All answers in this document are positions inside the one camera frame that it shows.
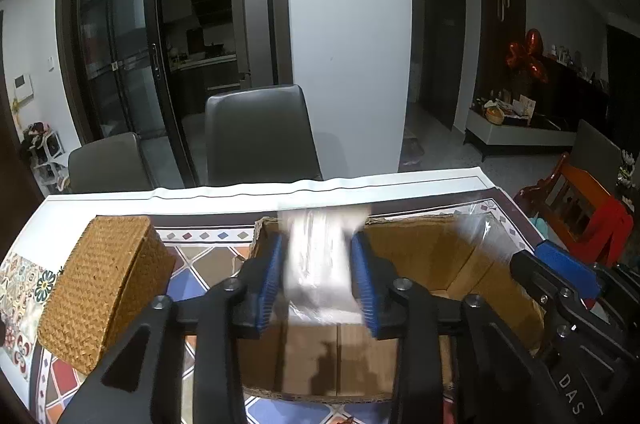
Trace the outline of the clear plastic snack bag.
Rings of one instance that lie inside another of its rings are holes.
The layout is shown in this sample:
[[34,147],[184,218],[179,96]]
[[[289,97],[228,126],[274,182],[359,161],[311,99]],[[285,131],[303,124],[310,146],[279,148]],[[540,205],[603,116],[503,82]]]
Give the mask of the clear plastic snack bag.
[[364,227],[370,207],[352,205],[281,211],[285,236],[282,287],[274,310],[293,326],[360,324],[352,289],[350,240]]

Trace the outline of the red garment on chair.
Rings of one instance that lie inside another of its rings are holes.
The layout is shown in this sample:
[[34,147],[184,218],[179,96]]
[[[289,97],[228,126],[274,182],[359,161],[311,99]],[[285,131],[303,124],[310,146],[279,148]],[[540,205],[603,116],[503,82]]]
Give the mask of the red garment on chair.
[[634,219],[626,206],[610,197],[597,208],[573,247],[573,255],[582,262],[611,268],[622,256]]

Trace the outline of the red wooden chair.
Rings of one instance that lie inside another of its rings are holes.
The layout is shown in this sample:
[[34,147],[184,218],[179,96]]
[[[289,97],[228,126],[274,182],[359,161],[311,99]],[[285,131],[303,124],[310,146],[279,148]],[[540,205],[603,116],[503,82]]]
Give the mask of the red wooden chair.
[[527,216],[543,220],[574,256],[578,237],[610,197],[615,196],[588,171],[574,166],[570,155],[563,154],[548,177],[522,188],[514,201]]

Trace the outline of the colourful patterned tablecloth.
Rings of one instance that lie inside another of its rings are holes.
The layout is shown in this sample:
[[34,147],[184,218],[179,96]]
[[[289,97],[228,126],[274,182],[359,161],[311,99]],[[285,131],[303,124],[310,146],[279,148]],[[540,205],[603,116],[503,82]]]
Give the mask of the colourful patterned tablecloth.
[[509,261],[540,234],[480,168],[223,188],[51,196],[1,265],[1,370],[54,423],[105,350],[157,295],[184,300],[237,274],[281,211],[370,208],[378,256],[432,293],[483,296],[528,349],[540,307]]

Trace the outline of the woven wicker basket box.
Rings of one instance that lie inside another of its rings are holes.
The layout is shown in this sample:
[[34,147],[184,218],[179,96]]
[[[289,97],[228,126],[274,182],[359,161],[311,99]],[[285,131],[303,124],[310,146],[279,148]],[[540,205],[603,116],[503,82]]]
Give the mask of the woven wicker basket box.
[[89,375],[140,311],[166,292],[175,261],[149,217],[95,217],[53,286],[38,342]]

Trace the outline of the white low cabinet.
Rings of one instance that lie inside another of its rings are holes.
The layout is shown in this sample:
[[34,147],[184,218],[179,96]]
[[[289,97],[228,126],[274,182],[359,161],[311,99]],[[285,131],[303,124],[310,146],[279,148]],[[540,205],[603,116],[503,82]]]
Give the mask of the white low cabinet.
[[575,139],[570,131],[491,124],[471,111],[462,144],[473,145],[484,161],[488,156],[559,154],[570,150]]

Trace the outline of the grey dining chair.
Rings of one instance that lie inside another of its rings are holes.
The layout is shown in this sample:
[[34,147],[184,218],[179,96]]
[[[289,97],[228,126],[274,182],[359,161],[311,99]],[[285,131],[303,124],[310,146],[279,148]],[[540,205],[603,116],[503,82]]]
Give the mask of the grey dining chair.
[[150,191],[152,180],[134,132],[78,147],[68,156],[75,194]]
[[322,178],[297,84],[212,96],[205,106],[205,142],[211,187]]

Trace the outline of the red foil balloon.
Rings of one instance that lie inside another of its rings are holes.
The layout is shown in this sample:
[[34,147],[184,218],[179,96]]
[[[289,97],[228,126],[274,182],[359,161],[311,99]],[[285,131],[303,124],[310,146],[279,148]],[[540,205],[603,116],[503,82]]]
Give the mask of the red foil balloon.
[[506,66],[545,84],[548,75],[542,63],[543,55],[544,42],[541,33],[538,29],[532,28],[526,32],[523,42],[513,41],[509,44]]

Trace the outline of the white shoe rack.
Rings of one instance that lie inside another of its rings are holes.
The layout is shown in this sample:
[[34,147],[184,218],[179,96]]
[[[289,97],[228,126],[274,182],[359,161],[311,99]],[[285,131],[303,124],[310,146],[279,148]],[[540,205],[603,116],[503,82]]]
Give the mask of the white shoe rack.
[[70,184],[68,155],[58,132],[37,121],[23,131],[21,160],[29,165],[44,196],[64,193]]

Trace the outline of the black sliding glass door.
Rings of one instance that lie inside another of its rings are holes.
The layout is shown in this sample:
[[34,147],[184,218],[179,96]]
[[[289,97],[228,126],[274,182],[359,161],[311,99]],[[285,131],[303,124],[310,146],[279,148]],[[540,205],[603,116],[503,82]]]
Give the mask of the black sliding glass door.
[[154,184],[198,183],[168,82],[162,0],[55,0],[56,41],[81,144],[134,133]]

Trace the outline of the wall intercom panel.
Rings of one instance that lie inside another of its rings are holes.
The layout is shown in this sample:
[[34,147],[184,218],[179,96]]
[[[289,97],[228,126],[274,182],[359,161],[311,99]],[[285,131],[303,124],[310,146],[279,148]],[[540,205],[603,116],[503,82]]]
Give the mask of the wall intercom panel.
[[22,74],[14,78],[14,98],[17,103],[23,103],[34,96],[32,78],[29,74]]

